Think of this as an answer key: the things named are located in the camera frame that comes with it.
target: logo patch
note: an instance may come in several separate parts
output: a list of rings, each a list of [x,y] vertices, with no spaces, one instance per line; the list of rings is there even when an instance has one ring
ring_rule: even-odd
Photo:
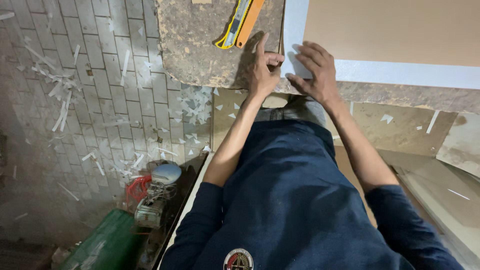
[[[225,258],[223,270],[253,270],[252,256],[243,248],[234,249]]]

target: hand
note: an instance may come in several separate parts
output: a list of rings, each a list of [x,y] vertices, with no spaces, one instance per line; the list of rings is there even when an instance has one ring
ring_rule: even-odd
[[[252,69],[249,91],[252,97],[259,98],[262,101],[273,91],[278,82],[280,82],[279,64],[285,60],[285,57],[281,54],[265,52],[267,39],[268,33],[266,33],[257,44],[257,53]],[[274,67],[272,72],[268,69],[268,65]]]
[[[287,78],[323,106],[340,101],[341,98],[336,88],[333,56],[322,46],[309,41],[304,41],[303,46],[299,46],[299,51],[300,54],[295,57],[312,73],[313,80],[307,83],[301,77],[293,74],[287,75]]]

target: green container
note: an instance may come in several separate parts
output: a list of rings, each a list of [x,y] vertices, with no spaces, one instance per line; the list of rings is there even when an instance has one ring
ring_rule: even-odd
[[[58,269],[135,269],[148,235],[134,222],[128,212],[112,210]]]

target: orange handle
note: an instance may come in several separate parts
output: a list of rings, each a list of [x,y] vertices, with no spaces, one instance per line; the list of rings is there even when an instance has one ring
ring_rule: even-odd
[[[253,26],[257,21],[258,14],[262,9],[265,0],[252,0],[252,5],[250,6],[250,10],[248,10],[247,17],[243,22],[243,26],[241,27],[240,34],[237,38],[236,46],[238,48],[243,48],[245,43],[252,32]]]

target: navy blue shirt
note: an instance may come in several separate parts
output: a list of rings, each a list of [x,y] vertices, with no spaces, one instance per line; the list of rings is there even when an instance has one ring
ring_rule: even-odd
[[[161,270],[223,269],[248,251],[261,269],[462,269],[401,187],[365,196],[338,170],[330,132],[314,123],[254,123],[224,187],[202,183]]]

